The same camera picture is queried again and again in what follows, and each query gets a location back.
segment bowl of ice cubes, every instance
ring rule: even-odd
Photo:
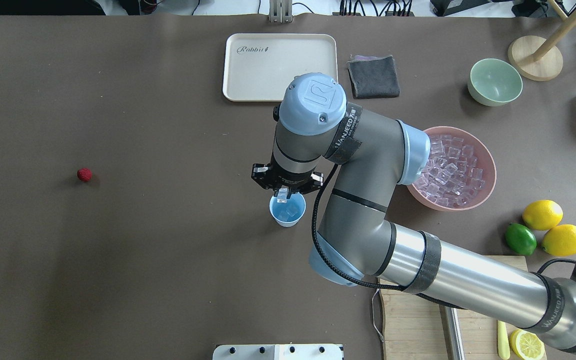
[[[495,188],[497,168],[486,145],[451,126],[424,130],[430,156],[421,176],[408,185],[410,194],[426,207],[460,212],[484,203]]]

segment citrus fruit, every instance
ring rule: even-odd
[[[562,221],[564,211],[552,200],[539,200],[526,206],[521,217],[528,228],[549,230]]]
[[[576,226],[565,224],[551,228],[543,236],[541,247],[553,256],[575,255]]]
[[[510,335],[510,348],[522,360],[539,360],[546,353],[544,343],[537,335],[519,328]]]
[[[505,243],[519,255],[532,255],[537,248],[535,234],[520,223],[511,223],[505,230]]]

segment red raspberry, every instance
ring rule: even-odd
[[[92,178],[92,171],[90,171],[89,168],[80,168],[77,171],[77,177],[79,180],[82,180],[82,182],[87,183]]]

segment tabletop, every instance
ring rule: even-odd
[[[398,187],[387,219],[483,255],[507,223],[552,199],[576,225],[576,29],[562,73],[484,107],[480,59],[506,59],[556,19],[0,16],[0,359],[208,359],[219,344],[344,344],[377,360],[372,291],[309,268],[309,221],[281,228],[250,179],[272,150],[274,103],[221,92],[235,33],[329,34],[352,100],[350,55],[393,55],[401,95],[352,100],[487,145],[498,180],[473,210],[437,212]],[[76,171],[92,170],[82,183]],[[322,161],[318,170],[331,166]],[[312,214],[314,194],[307,194]],[[551,256],[527,258],[535,270]],[[555,264],[548,276],[569,276]],[[574,358],[549,350],[549,359]]]

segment blue cup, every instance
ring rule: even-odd
[[[300,193],[294,193],[286,202],[277,202],[277,197],[270,198],[270,215],[277,221],[277,224],[284,228],[290,228],[297,224],[299,219],[306,212],[306,199]]]

